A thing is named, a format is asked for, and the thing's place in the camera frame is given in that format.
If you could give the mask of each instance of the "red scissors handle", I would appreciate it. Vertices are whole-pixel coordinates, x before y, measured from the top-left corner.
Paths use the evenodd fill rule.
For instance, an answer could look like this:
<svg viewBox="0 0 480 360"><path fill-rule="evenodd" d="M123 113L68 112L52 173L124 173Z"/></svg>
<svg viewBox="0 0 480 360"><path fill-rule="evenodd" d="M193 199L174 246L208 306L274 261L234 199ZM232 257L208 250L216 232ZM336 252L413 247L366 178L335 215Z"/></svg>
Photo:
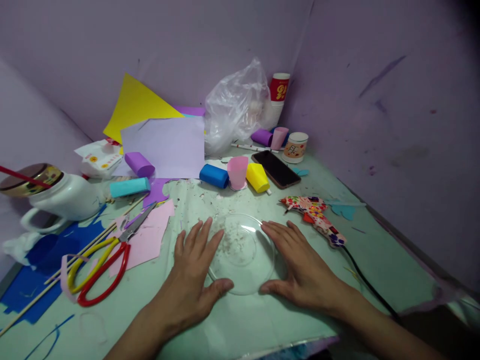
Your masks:
<svg viewBox="0 0 480 360"><path fill-rule="evenodd" d="M83 289L81 290L80 294L78 295L78 304L84 308L90 307L93 305L96 305L100 303L102 300L104 300L107 296L109 296L112 291L115 290L117 285L120 283L122 280L125 270L127 269L127 263L129 262L129 255L130 255L130 247L131 245L129 243L122 242L120 244L120 248L112 255L111 258L109 258L99 269L98 271L92 276L92 278L85 284ZM92 300L87 300L86 296L89 290L92 288L92 286L95 284L95 282L99 279L99 277L120 257L120 255L123 253L123 259L121 260L121 266L120 266L120 271L118 272L115 280L113 283L110 285L110 287L100 296L92 299Z"/></svg>

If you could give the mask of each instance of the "gold lid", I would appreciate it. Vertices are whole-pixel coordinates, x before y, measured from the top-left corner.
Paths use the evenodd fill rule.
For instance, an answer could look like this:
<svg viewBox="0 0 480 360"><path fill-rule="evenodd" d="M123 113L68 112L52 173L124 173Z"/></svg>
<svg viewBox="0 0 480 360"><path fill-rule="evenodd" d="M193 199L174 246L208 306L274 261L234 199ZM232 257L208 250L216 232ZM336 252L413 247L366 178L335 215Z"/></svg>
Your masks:
<svg viewBox="0 0 480 360"><path fill-rule="evenodd" d="M49 163L29 165L17 171L17 173L48 185L55 184L63 174L60 169ZM14 176L7 176L2 182L0 182L0 193L12 198L25 198L30 195L38 194L44 190L45 188L40 185L35 185L34 183Z"/></svg>

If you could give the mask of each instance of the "mug handle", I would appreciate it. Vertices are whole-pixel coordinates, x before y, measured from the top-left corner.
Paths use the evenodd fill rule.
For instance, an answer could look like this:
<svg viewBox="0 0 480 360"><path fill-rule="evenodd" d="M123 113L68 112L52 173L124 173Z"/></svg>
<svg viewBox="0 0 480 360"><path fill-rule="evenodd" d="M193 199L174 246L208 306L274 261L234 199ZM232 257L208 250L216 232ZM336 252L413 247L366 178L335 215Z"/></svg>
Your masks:
<svg viewBox="0 0 480 360"><path fill-rule="evenodd" d="M57 230L59 227L61 227L63 224L65 224L68 220L64 217L61 217L60 220L56 223L53 224L50 227L36 227L30 224L30 220L39 212L40 210L37 208L31 208L26 212L25 215L23 215L20 219L20 224L27 229L30 232L34 233L41 233L41 234L46 234L50 233L54 230Z"/></svg>

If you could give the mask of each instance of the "left hand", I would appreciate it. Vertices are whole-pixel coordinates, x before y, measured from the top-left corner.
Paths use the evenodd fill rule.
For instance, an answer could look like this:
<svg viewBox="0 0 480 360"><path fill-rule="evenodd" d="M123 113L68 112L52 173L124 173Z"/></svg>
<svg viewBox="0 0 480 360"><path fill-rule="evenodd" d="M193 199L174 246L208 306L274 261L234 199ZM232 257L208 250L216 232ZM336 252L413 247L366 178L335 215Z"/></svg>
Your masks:
<svg viewBox="0 0 480 360"><path fill-rule="evenodd" d="M173 268L147 305L150 315L161 324L165 340L204 320L215 303L234 287L230 279L218 279L204 287L210 263L224 236L220 230L207 243L211 225L209 217L205 224L199 221L193 226L186 240L185 230L178 235Z"/></svg>

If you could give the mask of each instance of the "wall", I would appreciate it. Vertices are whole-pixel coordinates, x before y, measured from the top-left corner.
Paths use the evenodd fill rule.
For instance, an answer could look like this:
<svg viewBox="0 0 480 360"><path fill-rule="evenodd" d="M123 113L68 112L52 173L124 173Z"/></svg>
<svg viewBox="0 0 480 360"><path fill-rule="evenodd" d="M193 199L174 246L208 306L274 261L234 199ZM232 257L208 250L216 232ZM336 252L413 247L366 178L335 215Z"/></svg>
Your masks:
<svg viewBox="0 0 480 360"><path fill-rule="evenodd" d="M93 139L124 72L167 102L201 106L254 55L291 71L313 0L5 0L0 51Z"/></svg>
<svg viewBox="0 0 480 360"><path fill-rule="evenodd" d="M48 162L69 173L77 173L80 157L74 149L90 139L28 84L0 57L0 164L12 170ZM0 173L0 181L5 177ZM0 194L0 280L13 264L1 250L5 240L25 230L20 218L30 208L26 199Z"/></svg>
<svg viewBox="0 0 480 360"><path fill-rule="evenodd" d="M480 74L468 19L452 4L316 1L282 121L480 291Z"/></svg>

